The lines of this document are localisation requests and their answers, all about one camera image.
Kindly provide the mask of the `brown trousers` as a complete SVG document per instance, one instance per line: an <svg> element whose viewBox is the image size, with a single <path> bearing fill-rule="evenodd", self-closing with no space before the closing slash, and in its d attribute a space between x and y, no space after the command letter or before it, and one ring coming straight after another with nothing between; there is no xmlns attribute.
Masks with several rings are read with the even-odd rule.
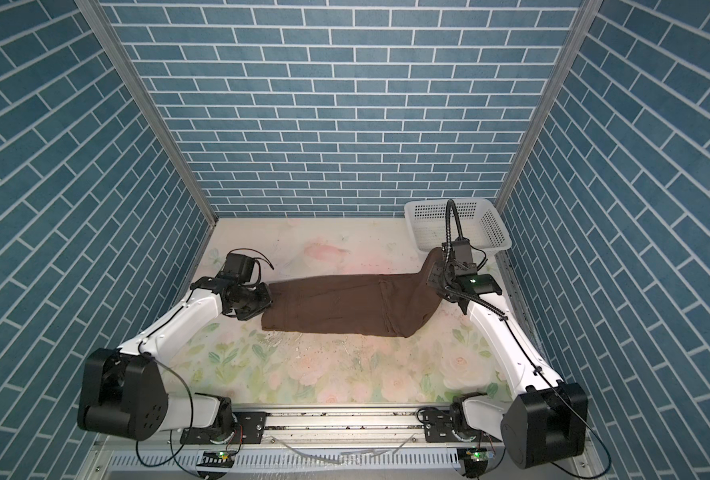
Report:
<svg viewBox="0 0 710 480"><path fill-rule="evenodd" d="M432 249L420 271L406 274L329 275L272 283L265 331L358 334L408 338L435 314L441 297L429 283L441 262Z"/></svg>

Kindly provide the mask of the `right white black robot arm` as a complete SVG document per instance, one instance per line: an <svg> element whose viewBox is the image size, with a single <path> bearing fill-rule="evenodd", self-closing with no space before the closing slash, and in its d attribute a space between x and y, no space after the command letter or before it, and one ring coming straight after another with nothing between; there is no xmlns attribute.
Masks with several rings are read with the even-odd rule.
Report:
<svg viewBox="0 0 710 480"><path fill-rule="evenodd" d="M535 349L518 325L507 296L490 275L454 275L443 261L428 277L444 300L457 304L482 331L504 370L513 399L465 394L450 406L451 431L461 440L501 440L515 466L527 469L584 453L588 397L567 383Z"/></svg>

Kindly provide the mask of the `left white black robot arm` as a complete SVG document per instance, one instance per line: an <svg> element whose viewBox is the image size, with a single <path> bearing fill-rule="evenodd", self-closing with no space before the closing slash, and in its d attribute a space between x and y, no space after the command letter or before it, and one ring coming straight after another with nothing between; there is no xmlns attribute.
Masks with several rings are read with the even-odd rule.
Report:
<svg viewBox="0 0 710 480"><path fill-rule="evenodd" d="M239 284L231 279L202 277L188 294L152 325L116 348L101 348L85 362L77 414L84 431L145 441L162 431L180 430L183 440L227 443L237 421L229 398L198 394L172 358L211 321L226 315L246 321L272 304L265 283ZM170 392L163 376L184 386Z"/></svg>

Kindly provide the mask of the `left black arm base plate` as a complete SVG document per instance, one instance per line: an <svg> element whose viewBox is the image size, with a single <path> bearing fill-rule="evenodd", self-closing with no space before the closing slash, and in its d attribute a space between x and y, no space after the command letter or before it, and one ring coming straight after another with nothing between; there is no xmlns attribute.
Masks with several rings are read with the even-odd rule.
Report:
<svg viewBox="0 0 710 480"><path fill-rule="evenodd" d="M185 429L180 442L184 445L258 445L262 442L268 413L264 411L234 412L225 425Z"/></svg>

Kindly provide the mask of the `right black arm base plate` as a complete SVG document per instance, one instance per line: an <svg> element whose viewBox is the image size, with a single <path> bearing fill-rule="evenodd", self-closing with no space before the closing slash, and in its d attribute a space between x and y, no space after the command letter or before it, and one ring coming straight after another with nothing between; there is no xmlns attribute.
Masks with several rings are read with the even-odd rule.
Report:
<svg viewBox="0 0 710 480"><path fill-rule="evenodd" d="M415 412L428 443L500 442L488 432L471 427L462 414L436 407L422 407Z"/></svg>

